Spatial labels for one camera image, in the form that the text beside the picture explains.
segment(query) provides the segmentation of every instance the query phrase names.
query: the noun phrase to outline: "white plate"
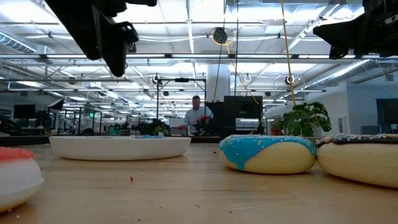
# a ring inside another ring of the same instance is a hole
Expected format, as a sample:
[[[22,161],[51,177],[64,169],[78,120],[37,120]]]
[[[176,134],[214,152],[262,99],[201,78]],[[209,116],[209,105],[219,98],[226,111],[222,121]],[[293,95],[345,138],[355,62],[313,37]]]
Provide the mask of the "white plate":
[[[122,136],[52,136],[60,157],[92,161],[162,159],[186,153],[190,138],[139,139]]]

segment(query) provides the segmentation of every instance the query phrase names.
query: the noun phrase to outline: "man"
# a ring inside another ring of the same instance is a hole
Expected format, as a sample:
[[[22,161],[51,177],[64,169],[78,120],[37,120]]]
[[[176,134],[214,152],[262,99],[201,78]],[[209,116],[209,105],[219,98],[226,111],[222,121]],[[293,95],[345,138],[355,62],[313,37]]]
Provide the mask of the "man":
[[[200,97],[194,96],[192,98],[192,108],[185,113],[184,125],[181,125],[180,129],[187,129],[189,127],[189,133],[194,134],[199,130],[196,130],[193,126],[197,124],[201,119],[206,119],[206,122],[213,118],[213,112],[207,106],[200,106]]]

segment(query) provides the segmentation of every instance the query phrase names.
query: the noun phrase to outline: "donut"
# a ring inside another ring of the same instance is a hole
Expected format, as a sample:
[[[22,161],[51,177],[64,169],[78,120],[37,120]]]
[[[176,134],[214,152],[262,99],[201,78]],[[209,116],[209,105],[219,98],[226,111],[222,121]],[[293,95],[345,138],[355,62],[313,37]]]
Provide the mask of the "donut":
[[[315,163],[315,146],[295,136],[232,135],[220,142],[226,167],[259,174],[297,174]]]
[[[329,174],[398,188],[398,135],[337,135],[317,142],[318,162]]]
[[[40,189],[44,179],[33,157],[24,149],[0,147],[0,212],[24,203]]]

